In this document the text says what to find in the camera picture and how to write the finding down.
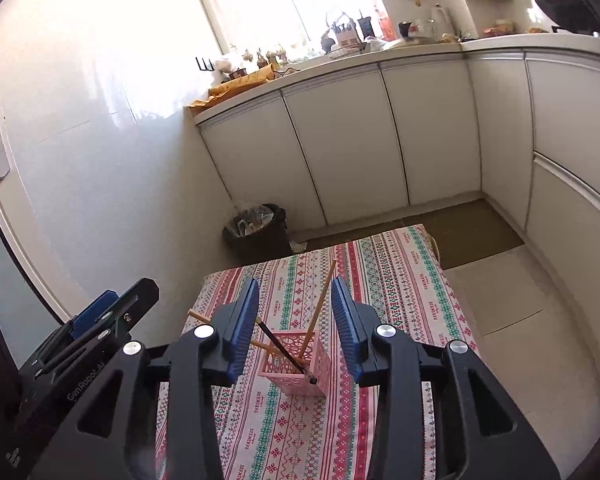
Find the black frying pan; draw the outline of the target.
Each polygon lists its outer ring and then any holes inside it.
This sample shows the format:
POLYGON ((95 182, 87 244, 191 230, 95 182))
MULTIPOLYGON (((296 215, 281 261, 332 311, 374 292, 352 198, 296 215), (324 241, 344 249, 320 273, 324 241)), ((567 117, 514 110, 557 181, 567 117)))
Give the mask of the black frying pan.
POLYGON ((535 0, 558 29, 574 34, 600 34, 600 17, 588 0, 535 0))

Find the dark brown trash bin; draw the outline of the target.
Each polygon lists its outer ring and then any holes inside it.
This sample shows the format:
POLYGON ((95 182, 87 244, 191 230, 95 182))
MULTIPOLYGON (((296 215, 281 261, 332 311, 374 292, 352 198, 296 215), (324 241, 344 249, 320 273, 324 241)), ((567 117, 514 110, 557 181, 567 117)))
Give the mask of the dark brown trash bin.
POLYGON ((222 239, 243 266, 292 255, 286 210, 276 204, 241 211, 224 226, 222 239))

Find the yellow cloth on counter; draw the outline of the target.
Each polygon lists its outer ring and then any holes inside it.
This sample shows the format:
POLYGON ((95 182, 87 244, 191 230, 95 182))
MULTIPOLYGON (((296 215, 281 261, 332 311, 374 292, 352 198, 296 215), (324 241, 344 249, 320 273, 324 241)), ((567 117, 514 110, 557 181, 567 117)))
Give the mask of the yellow cloth on counter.
POLYGON ((195 100, 189 103, 187 107, 193 115, 197 115, 228 99, 234 98, 234 96, 238 96, 238 94, 273 81, 275 78, 276 71, 273 70, 271 64, 268 64, 256 72, 211 87, 208 90, 208 96, 204 100, 195 100))

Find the wooden chopstick leaning left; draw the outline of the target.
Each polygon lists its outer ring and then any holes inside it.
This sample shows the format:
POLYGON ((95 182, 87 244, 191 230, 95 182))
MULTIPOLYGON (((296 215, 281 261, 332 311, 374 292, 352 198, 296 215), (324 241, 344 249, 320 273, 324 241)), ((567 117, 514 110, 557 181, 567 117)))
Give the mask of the wooden chopstick leaning left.
MULTIPOLYGON (((198 312, 195 312, 193 309, 189 309, 187 311, 187 315, 190 318, 194 318, 195 320, 197 320, 198 322, 201 322, 201 324, 208 324, 210 325, 212 323, 212 319, 211 318, 207 318, 205 315, 202 315, 198 312)), ((274 354, 274 356, 281 356, 282 352, 280 352, 279 350, 277 350, 274 346, 272 346, 272 344, 265 344, 264 342, 261 341, 257 341, 255 339, 251 339, 251 340, 247 340, 247 335, 243 330, 238 330, 236 334, 230 336, 230 343, 237 348, 238 346, 244 346, 245 344, 250 344, 251 347, 263 350, 265 352, 274 354)))

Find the wooden chopstick leaning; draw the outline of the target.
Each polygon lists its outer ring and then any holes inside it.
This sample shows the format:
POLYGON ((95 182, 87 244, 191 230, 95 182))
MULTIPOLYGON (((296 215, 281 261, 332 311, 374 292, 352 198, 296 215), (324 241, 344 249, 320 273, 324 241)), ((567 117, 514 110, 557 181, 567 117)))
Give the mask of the wooden chopstick leaning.
MULTIPOLYGON (((197 320, 198 322, 201 322, 201 324, 208 324, 210 325, 212 323, 212 319, 211 318, 207 318, 205 315, 202 315, 198 312, 195 312, 193 309, 189 309, 187 311, 187 315, 190 318, 194 318, 195 320, 197 320)), ((230 343, 237 348, 238 346, 244 346, 245 344, 250 344, 251 347, 263 350, 265 352, 274 354, 274 356, 281 356, 282 352, 280 352, 279 350, 277 350, 274 346, 272 346, 272 344, 265 344, 264 342, 261 341, 257 341, 255 339, 251 339, 251 340, 247 340, 247 335, 243 330, 238 330, 236 334, 230 336, 230 343)))
POLYGON ((336 268, 336 261, 332 260, 332 262, 330 263, 328 273, 326 276, 326 280, 324 281, 320 296, 318 297, 317 304, 314 309, 309 327, 306 330, 306 334, 304 335, 302 344, 300 346, 300 351, 298 353, 298 359, 300 359, 300 360, 303 360, 304 354, 306 353, 306 348, 308 348, 309 342, 314 335, 315 325, 317 324, 318 318, 321 315, 321 310, 322 310, 323 304, 325 302, 325 298, 326 298, 326 295, 327 295, 327 292, 329 289, 329 284, 330 284, 330 281, 332 280, 332 276, 334 275, 335 268, 336 268))

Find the white kitchen cabinet run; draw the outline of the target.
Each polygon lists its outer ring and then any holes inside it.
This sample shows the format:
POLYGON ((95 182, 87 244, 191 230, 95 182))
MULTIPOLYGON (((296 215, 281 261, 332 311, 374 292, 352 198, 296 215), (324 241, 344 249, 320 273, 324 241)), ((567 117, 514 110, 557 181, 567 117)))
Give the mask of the white kitchen cabinet run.
POLYGON ((600 371, 600 38, 361 54, 195 122, 230 198, 278 203, 298 232, 483 194, 568 292, 600 371))

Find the red bottle on counter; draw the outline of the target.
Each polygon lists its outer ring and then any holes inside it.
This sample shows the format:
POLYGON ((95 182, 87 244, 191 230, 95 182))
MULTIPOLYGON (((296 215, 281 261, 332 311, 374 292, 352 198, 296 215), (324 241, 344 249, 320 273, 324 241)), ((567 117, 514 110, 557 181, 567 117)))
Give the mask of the red bottle on counter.
POLYGON ((374 6, 374 10, 377 14, 378 23, 382 33, 382 38, 386 41, 396 40, 396 33, 393 30, 390 18, 385 10, 379 9, 378 6, 374 6))

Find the wooden chopstick leaning right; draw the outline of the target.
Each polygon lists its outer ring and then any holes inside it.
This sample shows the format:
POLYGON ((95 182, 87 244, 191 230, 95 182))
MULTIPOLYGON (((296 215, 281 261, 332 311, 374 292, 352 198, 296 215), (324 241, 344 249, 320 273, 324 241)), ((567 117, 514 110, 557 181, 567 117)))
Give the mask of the wooden chopstick leaning right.
POLYGON ((318 297, 317 304, 314 309, 309 327, 306 330, 306 334, 304 335, 302 344, 300 346, 300 351, 298 353, 298 359, 300 359, 300 360, 303 360, 304 354, 306 353, 306 348, 308 348, 309 342, 314 335, 315 325, 317 324, 318 318, 321 315, 321 310, 322 310, 323 304, 325 302, 325 298, 326 298, 326 295, 327 295, 327 292, 329 289, 329 284, 330 284, 330 281, 332 280, 332 276, 334 275, 335 268, 336 268, 336 261, 332 260, 332 262, 330 263, 328 273, 326 276, 326 280, 324 281, 320 296, 318 297))

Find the patterned striped tablecloth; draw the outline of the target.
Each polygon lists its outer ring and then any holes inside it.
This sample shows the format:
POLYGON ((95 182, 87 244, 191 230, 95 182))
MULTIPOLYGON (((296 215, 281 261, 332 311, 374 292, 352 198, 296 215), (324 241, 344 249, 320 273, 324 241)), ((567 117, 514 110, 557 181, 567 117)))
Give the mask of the patterned striped tablecloth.
MULTIPOLYGON (((298 353, 332 260, 353 299, 413 339, 444 346, 471 329, 420 224, 354 242, 209 274, 193 310, 211 316, 259 282, 259 314, 298 353)), ((283 356, 251 347, 230 388, 212 392, 223 474, 229 479, 361 479, 370 462, 378 392, 360 389, 344 362, 329 294, 303 360, 317 384, 283 356)))

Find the black chopstick in basket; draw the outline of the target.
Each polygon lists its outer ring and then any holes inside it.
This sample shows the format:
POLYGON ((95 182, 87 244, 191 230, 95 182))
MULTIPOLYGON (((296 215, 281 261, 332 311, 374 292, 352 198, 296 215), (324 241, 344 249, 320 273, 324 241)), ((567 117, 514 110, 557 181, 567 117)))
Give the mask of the black chopstick in basket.
POLYGON ((268 326, 266 326, 265 322, 263 322, 258 316, 256 317, 256 323, 262 332, 268 336, 268 339, 272 342, 272 344, 274 344, 275 348, 280 352, 280 354, 289 362, 291 362, 296 370, 298 370, 301 374, 306 375, 306 377, 309 378, 310 384, 316 385, 317 378, 284 347, 280 340, 273 334, 272 330, 270 330, 268 326))

